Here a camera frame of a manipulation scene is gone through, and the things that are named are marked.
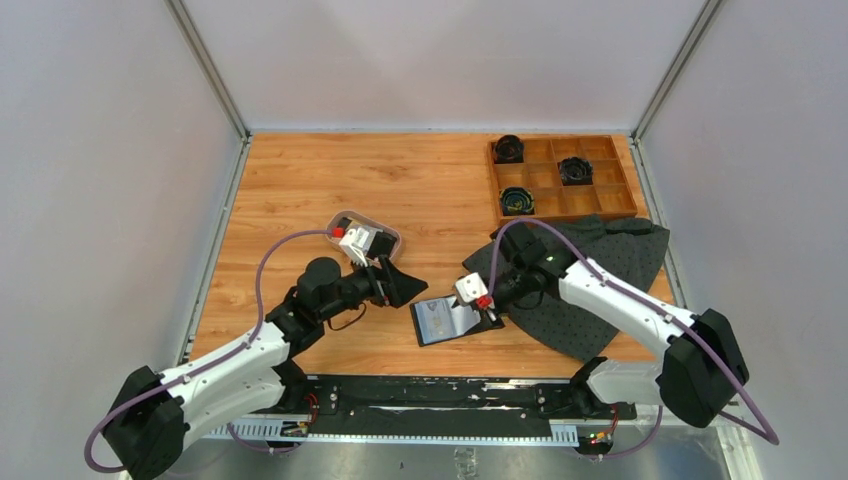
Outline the black card holder wallet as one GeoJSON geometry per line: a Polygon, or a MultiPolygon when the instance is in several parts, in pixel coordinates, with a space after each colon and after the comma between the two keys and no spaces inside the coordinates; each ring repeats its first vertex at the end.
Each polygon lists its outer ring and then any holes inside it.
{"type": "Polygon", "coordinates": [[[420,347],[505,327],[500,316],[461,304],[456,295],[417,301],[409,309],[420,347]]]}

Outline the pink oval card tray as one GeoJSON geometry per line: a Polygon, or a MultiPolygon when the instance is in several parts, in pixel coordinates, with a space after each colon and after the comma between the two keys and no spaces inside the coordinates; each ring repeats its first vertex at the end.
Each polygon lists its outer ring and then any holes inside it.
{"type": "Polygon", "coordinates": [[[376,265],[382,256],[395,261],[402,250],[400,233],[353,210],[338,212],[325,238],[358,266],[376,265]]]}

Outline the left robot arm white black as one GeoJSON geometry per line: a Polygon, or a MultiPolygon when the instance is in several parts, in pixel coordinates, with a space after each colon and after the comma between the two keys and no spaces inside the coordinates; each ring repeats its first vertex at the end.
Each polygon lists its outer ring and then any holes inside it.
{"type": "Polygon", "coordinates": [[[332,258],[314,259],[242,337],[159,373],[148,366],[130,373],[99,432],[121,470],[155,479],[197,440],[243,415],[274,406],[298,411],[307,389],[293,359],[324,335],[326,321],[364,303],[403,307],[427,287],[387,256],[349,274],[332,258]]]}

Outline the white credit card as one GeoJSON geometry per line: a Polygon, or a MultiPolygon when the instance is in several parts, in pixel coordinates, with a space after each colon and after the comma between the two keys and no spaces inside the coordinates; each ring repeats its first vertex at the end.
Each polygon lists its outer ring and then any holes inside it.
{"type": "Polygon", "coordinates": [[[448,297],[425,302],[424,323],[431,337],[446,338],[454,333],[451,304],[452,302],[448,297]]]}

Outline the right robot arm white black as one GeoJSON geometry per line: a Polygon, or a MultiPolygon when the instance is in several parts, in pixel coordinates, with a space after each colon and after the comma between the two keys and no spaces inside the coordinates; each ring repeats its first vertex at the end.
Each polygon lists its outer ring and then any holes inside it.
{"type": "Polygon", "coordinates": [[[728,319],[670,305],[639,290],[581,253],[561,232],[535,219],[508,222],[493,235],[492,273],[454,284],[456,305],[497,319],[531,293],[589,312],[648,349],[653,362],[596,357],[573,377],[571,403],[596,417],[618,403],[663,406],[704,428],[723,415],[749,373],[728,319]]]}

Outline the black credit card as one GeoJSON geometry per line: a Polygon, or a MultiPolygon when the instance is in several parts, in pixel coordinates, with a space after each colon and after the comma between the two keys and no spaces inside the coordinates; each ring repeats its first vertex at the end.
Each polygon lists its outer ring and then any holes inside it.
{"type": "Polygon", "coordinates": [[[394,235],[384,231],[378,231],[373,235],[367,256],[371,259],[377,259],[381,256],[390,257],[396,243],[397,238],[394,235]]]}

